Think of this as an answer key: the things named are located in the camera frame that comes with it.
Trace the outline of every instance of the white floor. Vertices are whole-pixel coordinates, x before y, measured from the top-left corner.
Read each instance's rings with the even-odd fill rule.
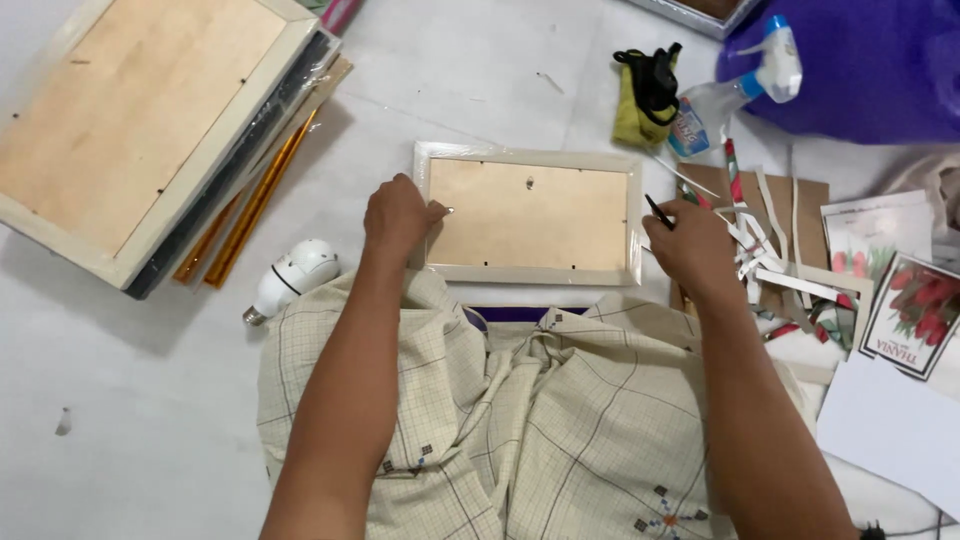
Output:
[[[80,2],[0,0],[0,92]],[[684,46],[681,88],[710,80],[718,42],[621,0],[368,0],[346,34],[354,72],[324,106],[222,291],[165,284],[137,303],[2,229],[0,539],[254,537],[270,498],[254,426],[263,335],[240,315],[268,265],[318,237],[353,267],[367,197],[410,171],[415,140],[624,152],[609,143],[611,54],[673,41]],[[787,135],[752,118],[737,119],[732,135],[742,168],[785,172]],[[830,182],[834,200],[870,193],[888,167],[924,151],[796,142],[800,176]],[[670,175],[654,163],[644,182],[655,199],[672,195]],[[665,301],[667,280],[645,256],[635,292]],[[592,303],[604,292],[454,290],[466,302],[512,304]],[[931,382],[954,398],[959,356],[948,351]],[[57,437],[63,407],[74,428]],[[888,531],[933,523],[917,495],[831,464],[858,523],[879,519]]]

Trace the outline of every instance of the purple bag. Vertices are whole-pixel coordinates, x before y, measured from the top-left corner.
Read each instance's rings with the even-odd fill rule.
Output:
[[[795,135],[861,144],[960,142],[960,0],[771,0],[724,44],[717,81],[756,69],[738,56],[786,16],[804,66],[800,94],[744,109]]]

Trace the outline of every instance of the hand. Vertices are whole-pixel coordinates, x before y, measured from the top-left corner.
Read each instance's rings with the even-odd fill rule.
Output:
[[[425,204],[410,178],[398,174],[392,181],[381,184],[370,198],[363,220],[367,231],[364,253],[402,265],[444,216],[444,205],[437,201]]]
[[[658,206],[676,218],[674,230],[653,215],[643,216],[643,228],[667,276],[686,289],[697,307],[714,301],[745,304],[743,285],[736,279],[733,264],[735,244],[726,221],[682,199]]]

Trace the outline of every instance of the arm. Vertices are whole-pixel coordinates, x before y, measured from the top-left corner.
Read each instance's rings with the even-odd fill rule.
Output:
[[[700,317],[713,485],[740,538],[859,537],[833,476],[787,396],[736,279],[722,218],[686,201],[643,218],[663,270]]]
[[[403,269],[445,214],[404,175],[371,197],[356,280],[303,389],[261,540],[363,538],[373,477],[396,426]]]

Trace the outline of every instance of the light bulb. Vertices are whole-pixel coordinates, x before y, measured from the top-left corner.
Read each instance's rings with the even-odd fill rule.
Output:
[[[304,240],[275,262],[256,288],[256,301],[243,315],[252,327],[280,313],[299,295],[329,282],[340,273],[333,248],[322,240]]]

